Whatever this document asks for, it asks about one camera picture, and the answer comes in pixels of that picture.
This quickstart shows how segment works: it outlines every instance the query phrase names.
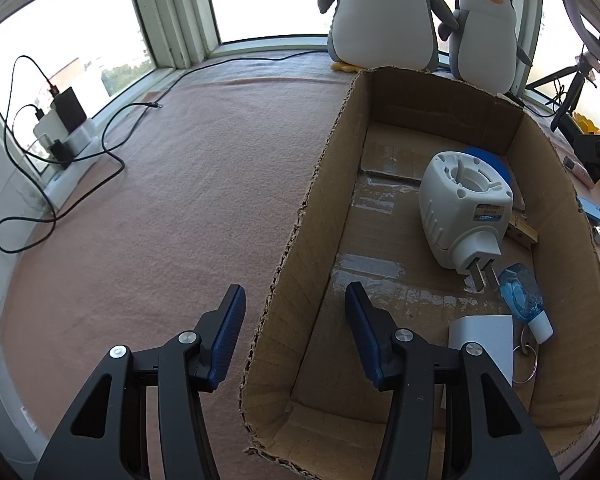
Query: label sticker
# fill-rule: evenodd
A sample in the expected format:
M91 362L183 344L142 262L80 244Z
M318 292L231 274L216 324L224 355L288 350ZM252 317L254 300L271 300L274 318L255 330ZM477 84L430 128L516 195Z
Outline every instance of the label sticker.
M26 420L27 424L29 424L29 427L33 431L37 431L38 425L33 421L33 419L31 418L31 415L29 415L29 412L27 411L27 409L24 406L22 406L20 408L20 412L22 413L22 416L24 416L24 420Z
M478 204L474 211L474 222L497 222L503 213L503 205Z

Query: blue object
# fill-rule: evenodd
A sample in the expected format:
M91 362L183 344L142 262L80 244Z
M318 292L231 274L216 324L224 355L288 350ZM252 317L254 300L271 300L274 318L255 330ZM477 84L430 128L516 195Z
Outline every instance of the blue object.
M208 382L214 390L226 379L231 357L234 355L235 344L240 335L245 309L246 295L244 289L239 287L224 315L218 336L216 336L211 349L211 370Z
M540 289L531 270L523 264L513 264L498 277L502 299L513 314L527 323L538 344L553 334L549 318L544 311Z
M528 323L544 310L534 274L523 264L504 269L498 281L502 299L518 319Z
M384 383L384 374L381 368L381 351L378 341L371 329L371 323L366 318L365 309L360 303L360 298L356 295L351 284L345 292L345 314L353 339L358 347L362 368L365 371L366 378L369 379L376 388L380 388Z
M600 205L594 204L580 195L578 195L578 202L580 202L582 210L589 220L593 221L595 224L600 224Z
M498 174L504 179L504 181L511 186L511 174L509 170L504 165L503 161L491 152L487 152L486 150L481 150L480 148L467 148L464 150L467 155L476 156L483 160L487 164L489 164L494 170L498 172Z

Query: charging cable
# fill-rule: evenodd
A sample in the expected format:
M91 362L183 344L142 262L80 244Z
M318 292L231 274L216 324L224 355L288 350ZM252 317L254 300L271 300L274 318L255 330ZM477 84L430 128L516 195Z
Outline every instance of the charging cable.
M203 66L199 66L196 68L193 68L191 70L188 70L186 72L184 72L183 74L181 74L173 83L171 83L171 85L164 91L162 92L162 94L160 94L160 96L152 102L133 102L133 103L129 103L124 105L123 107L121 107L119 110L116 111L115 114L113 114L113 116L110 118L109 122L107 122L106 126L104 127L104 130L102 131L102 135L100 136L100 147L101 147L101 151L97 152L97 153L92 153L91 155L85 155L82 157L76 157L72 159L72 162L79 162L80 160L87 160L88 158L93 158L95 156L100 156L100 155L109 155L111 158L113 158L114 160L116 160L119 164L120 167L111 175L109 175L107 178L105 178L104 180L102 180L99 184L97 184L96 186L94 186L93 188L91 188L88 192L86 192L84 195L82 195L78 200L76 200L69 208L67 208L66 211L63 211L62 213L58 213L58 211L56 210L54 204L51 202L51 199L48 197L48 195L45 193L45 190L43 189L42 186L40 186L40 184L38 183L38 181L33 178L32 176L30 176L29 173L27 173L27 171L25 171L13 158L13 156L11 155L9 148L8 148L8 144L7 144L7 130L8 130L8 117L9 117L9 110L11 107L11 95L13 93L13 76L14 76L14 72L16 69L16 63L18 62L19 59L21 58L25 58L25 59L29 59L31 62L33 62L33 64L36 65L37 69L40 71L40 73L43 75L43 77L45 78L46 82L49 85L49 91L51 93L51 95L53 95L54 97L56 95L59 94L58 88L53 85L53 83L50 81L50 79L45 75L44 72L42 72L42 69L38 66L38 64L29 56L18 56L16 58L16 61L13 63L13 69L11 70L11 86L9 89L9 101L7 104L7 111L4 117L4 127L2 130L2 142L4 143L4 151L7 154L7 157L9 158L9 160L11 161L11 163L14 165L14 167L21 173L23 174L24 177L26 177L27 180L30 181L30 183L33 184L33 186L36 187L36 189L40 192L40 195L42 195L43 199L46 202L46 205L48 206L51 218L35 218L35 217L29 217L29 216L7 216L5 218L2 218L0 220L0 226L2 224L4 224L5 222L10 222L10 221L23 221L23 222L32 222L32 223L36 223L36 224L50 224L51 228L49 229L49 231L43 235L42 238L39 238L38 240L33 241L32 243L29 243L23 247L17 248L17 249L7 249L5 247L3 247L0 244L0 251L2 251L3 253L6 254L19 254L19 253L23 253L24 251L27 251L29 249L32 249L33 247L36 247L38 245L40 245L42 242L46 241L54 232L54 230L56 229L56 224L58 222L58 220L64 218L65 216L67 216L71 211L73 211L76 206L78 204L80 204L84 199L86 199L88 196L92 195L95 191L99 190L102 186L104 186L107 182L110 182L112 179L116 178L120 173L122 173L122 171L124 171L125 169L125 161L122 160L119 156L117 156L115 153L113 153L113 150L118 149L120 146L122 146L123 144L125 144L130 138L131 135L133 135L133 133L135 132L135 130L138 128L138 126L140 125L140 123L142 122L142 120L144 119L145 115L147 114L147 112L151 109L151 108L162 108L162 105L160 104L160 101L171 92L171 90L173 90L173 88L180 82L182 81L183 78L185 78L186 76L189 76L193 73L199 72L200 70L206 70L208 68L212 68L215 66L219 66L219 65L223 65L225 63L230 63L230 62L235 62L235 61L272 61L272 62L277 62L277 61L284 61L287 59L291 59L293 57L298 57L298 56L305 56L307 54L322 54L324 51L323 50L306 50L303 52L296 52L294 54L289 54L288 56L283 56L283 57L235 57L235 58L231 58L231 59L223 59L222 61L218 61L216 63L211 63L208 65L203 65ZM118 142L117 144L111 146L110 148L108 148L105 145L105 135L111 125L111 123L113 122L113 120L123 111L126 110L129 107L135 107L135 106L144 106L146 107L146 109L142 112L142 114L140 114L140 116L135 120L134 124L131 126L131 129L129 130L129 132L126 134L126 136L124 137L124 139L120 140L120 142ZM36 105L33 104L27 104L24 105L22 108L20 108L20 110L18 110L16 112L16 115L14 116L13 122L15 123L15 119L17 118L17 115L23 111L25 108L34 108L36 110L36 116L39 116L39 114L42 112ZM25 148L23 148L20 143L17 141L17 139L15 138L15 134L13 131L13 125L11 126L11 136L14 140L14 143L16 144L17 148L22 152L23 155L27 155L30 156L31 158L35 158L36 160L40 160L42 162L47 162L49 164L63 164L66 161L58 161L55 159L51 159L51 158L45 158L43 156L39 156L35 153L32 153L28 150L26 150Z

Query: pink blanket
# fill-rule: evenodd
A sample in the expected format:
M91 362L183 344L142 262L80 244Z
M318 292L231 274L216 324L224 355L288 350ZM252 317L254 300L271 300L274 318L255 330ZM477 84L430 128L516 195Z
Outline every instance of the pink blanket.
M46 436L109 348L160 346L240 283L247 312L228 377L202 394L211 446L223 480L293 478L243 453L237 391L274 270L352 79L329 66L318 53L237 61L184 78L118 151L125 172L23 255L0 341ZM116 168L99 161L74 196ZM155 392L149 399L152 478L163 478Z

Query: white penguin plush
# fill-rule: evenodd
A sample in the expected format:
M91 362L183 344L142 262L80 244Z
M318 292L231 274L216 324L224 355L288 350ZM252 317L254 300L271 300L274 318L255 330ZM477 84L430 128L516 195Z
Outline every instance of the white penguin plush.
M335 0L318 0L325 13ZM438 67L438 42L431 11L452 30L458 27L444 0L338 0L328 37L336 62L363 68Z
M516 58L531 61L516 40L516 11L509 0L456 0L458 28L440 23L438 34L449 41L449 65L456 79L490 93L509 91Z

